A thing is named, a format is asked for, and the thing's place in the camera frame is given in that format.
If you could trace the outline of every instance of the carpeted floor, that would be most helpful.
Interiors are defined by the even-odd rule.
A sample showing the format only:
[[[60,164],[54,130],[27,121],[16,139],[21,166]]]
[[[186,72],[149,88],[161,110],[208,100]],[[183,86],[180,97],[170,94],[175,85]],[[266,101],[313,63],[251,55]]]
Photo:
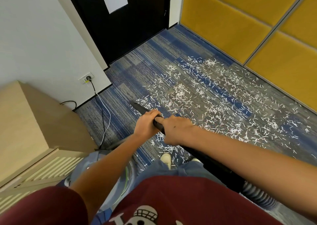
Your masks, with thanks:
[[[180,25],[131,51],[106,74],[113,86],[101,93],[111,113],[105,146],[132,134],[139,117],[132,99],[165,117],[185,116],[205,129],[317,165],[317,116]],[[103,126],[96,100],[76,112],[99,144]],[[166,151],[174,167],[189,158],[157,135],[135,153],[138,171]],[[285,224],[310,223],[284,206],[272,215]]]

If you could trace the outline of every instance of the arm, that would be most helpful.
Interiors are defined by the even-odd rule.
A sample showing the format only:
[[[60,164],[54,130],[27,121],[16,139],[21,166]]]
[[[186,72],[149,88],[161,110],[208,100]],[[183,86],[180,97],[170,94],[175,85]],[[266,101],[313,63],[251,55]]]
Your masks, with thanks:
[[[224,164],[273,198],[317,221],[317,167],[194,126],[180,117],[156,118],[165,143],[199,150]]]
[[[84,200],[89,224],[125,170],[134,152],[158,132],[153,126],[153,119],[158,114],[160,114],[159,111],[152,110],[141,116],[134,133],[124,143],[96,162],[70,186],[70,189],[76,191]]]

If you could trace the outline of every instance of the white shoe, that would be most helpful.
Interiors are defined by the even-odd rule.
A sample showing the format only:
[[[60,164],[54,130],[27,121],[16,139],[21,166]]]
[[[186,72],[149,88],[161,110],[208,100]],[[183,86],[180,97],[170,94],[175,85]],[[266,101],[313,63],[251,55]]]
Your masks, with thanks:
[[[168,169],[171,169],[172,158],[169,153],[165,153],[161,156],[161,161],[168,166]]]
[[[195,162],[200,162],[201,163],[201,161],[198,160],[197,158],[193,158],[191,161],[195,161]]]

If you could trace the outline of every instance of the jeans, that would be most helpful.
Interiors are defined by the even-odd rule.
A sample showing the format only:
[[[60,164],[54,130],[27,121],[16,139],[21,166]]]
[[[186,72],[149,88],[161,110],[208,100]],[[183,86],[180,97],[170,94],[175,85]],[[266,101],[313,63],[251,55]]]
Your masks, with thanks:
[[[132,189],[140,184],[144,179],[154,176],[181,176],[181,177],[205,177],[216,183],[225,186],[219,179],[204,169],[202,163],[197,161],[190,161],[180,165],[175,170],[169,170],[168,166],[161,160],[154,161],[148,168],[146,168],[139,176],[137,176]]]

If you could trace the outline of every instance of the person's right hand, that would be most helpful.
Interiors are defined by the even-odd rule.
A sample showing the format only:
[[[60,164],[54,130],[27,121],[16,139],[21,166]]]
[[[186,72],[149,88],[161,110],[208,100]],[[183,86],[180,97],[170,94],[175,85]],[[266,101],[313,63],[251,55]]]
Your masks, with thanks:
[[[169,118],[156,117],[155,120],[163,125],[165,130],[166,144],[173,146],[182,145],[184,134],[189,132],[194,126],[187,118],[175,117],[171,115]]]

